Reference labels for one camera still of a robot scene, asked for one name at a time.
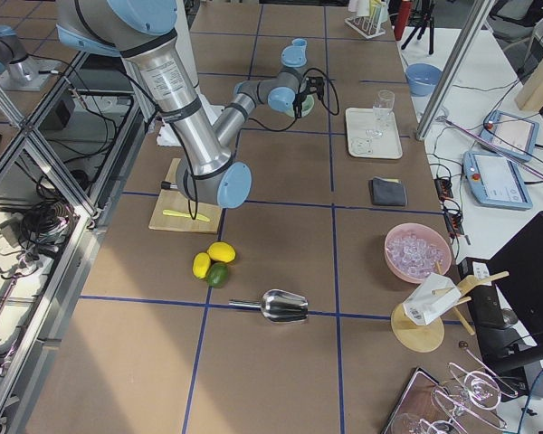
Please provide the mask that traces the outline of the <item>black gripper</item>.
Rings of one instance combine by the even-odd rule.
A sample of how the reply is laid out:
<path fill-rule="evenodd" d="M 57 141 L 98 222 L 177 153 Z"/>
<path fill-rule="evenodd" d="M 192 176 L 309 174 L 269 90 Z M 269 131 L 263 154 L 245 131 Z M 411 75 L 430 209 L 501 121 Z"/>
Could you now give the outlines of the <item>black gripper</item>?
<path fill-rule="evenodd" d="M 307 98 L 307 91 L 303 90 L 296 94 L 294 97 L 294 117 L 301 118 L 302 112 L 304 111 L 304 103 Z"/>

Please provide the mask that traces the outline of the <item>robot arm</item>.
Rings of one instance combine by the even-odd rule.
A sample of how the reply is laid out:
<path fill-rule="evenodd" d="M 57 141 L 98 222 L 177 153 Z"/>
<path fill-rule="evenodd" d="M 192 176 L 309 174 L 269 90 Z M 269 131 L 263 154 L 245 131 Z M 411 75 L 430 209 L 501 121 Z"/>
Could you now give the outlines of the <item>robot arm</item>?
<path fill-rule="evenodd" d="M 238 84 L 233 100 L 210 121 L 176 50 L 176 2 L 60 1 L 57 19 L 63 44 L 136 65 L 186 154 L 176 170 L 177 189 L 186 199 L 220 208 L 245 202 L 252 173 L 228 144 L 258 105 L 280 113 L 296 108 L 304 89 L 306 40 L 295 39 L 282 51 L 275 78 Z"/>
<path fill-rule="evenodd" d="M 4 90 L 39 91 L 59 64 L 32 57 L 16 32 L 0 24 L 0 86 Z"/>

